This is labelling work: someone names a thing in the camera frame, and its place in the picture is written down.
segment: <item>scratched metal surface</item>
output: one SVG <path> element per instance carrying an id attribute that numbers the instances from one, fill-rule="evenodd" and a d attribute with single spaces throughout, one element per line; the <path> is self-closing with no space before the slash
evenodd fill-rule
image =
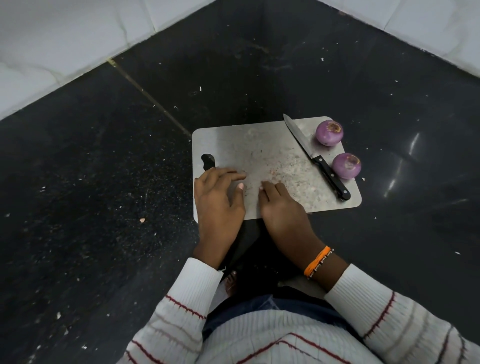
<path id="1" fill-rule="evenodd" d="M 325 147 L 315 140 L 315 129 L 325 120 L 330 118 L 322 116 L 294 121 L 311 139 L 313 148 L 331 164 L 333 158 L 345 150 L 342 143 Z M 307 212 L 357 207 L 361 203 L 361 194 L 354 179 L 343 181 L 351 193 L 350 200 L 341 201 L 336 197 L 284 121 L 197 129 L 192 135 L 192 178 L 204 171 L 203 154 L 211 154 L 217 167 L 235 167 L 247 172 L 244 181 L 245 220 L 260 217 L 258 188 L 263 180 L 283 182 Z M 197 221 L 195 201 L 193 216 Z"/>

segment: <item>kitchen knife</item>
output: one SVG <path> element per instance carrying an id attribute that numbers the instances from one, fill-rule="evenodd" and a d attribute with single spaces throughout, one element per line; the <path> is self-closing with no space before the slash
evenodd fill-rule
<path id="1" fill-rule="evenodd" d="M 347 188 L 333 171 L 333 169 L 331 169 L 328 163 L 325 162 L 325 159 L 320 154 L 318 154 L 318 152 L 315 152 L 313 150 L 309 140 L 302 133 L 299 127 L 288 115 L 283 114 L 283 120 L 285 120 L 285 124 L 287 125 L 288 129 L 293 134 L 297 142 L 301 145 L 303 150 L 308 154 L 312 162 L 318 166 L 320 171 L 322 171 L 324 176 L 327 178 L 328 183 L 330 183 L 334 191 L 337 193 L 338 197 L 345 201 L 349 200 L 351 197 L 350 192 L 347 190 Z"/>

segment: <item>hand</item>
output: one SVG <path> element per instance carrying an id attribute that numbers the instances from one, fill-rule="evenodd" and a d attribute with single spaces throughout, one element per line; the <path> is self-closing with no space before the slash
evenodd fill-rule
<path id="1" fill-rule="evenodd" d="M 218 269 L 235 241 L 245 217 L 243 183 L 239 183 L 230 204 L 227 189 L 232 181 L 244 180 L 246 174 L 232 168 L 215 167 L 195 179 L 193 186 L 198 215 L 200 242 L 193 257 Z"/>
<path id="2" fill-rule="evenodd" d="M 302 271 L 325 247 L 312 230 L 307 213 L 283 183 L 263 181 L 260 214 L 277 248 Z"/>

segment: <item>orange thread wristband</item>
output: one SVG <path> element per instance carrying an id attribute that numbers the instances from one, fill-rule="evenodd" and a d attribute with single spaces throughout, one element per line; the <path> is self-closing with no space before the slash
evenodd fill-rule
<path id="1" fill-rule="evenodd" d="M 313 270 L 318 267 L 318 265 L 320 264 L 320 261 L 327 256 L 330 250 L 331 249 L 328 246 L 323 248 L 323 250 L 317 255 L 317 257 L 310 264 L 308 264 L 303 274 L 307 277 L 310 277 Z"/>

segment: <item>orange bracelet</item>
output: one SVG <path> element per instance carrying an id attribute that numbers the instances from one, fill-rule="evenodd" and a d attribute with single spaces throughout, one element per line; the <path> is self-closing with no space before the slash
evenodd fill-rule
<path id="1" fill-rule="evenodd" d="M 313 275 L 313 271 L 317 270 L 318 266 L 323 263 L 323 260 L 327 257 L 327 255 L 330 255 L 331 251 L 332 249 L 330 249 L 330 247 L 328 246 L 323 248 L 323 250 L 317 255 L 317 257 L 310 264 L 308 264 L 303 274 L 310 278 Z"/>

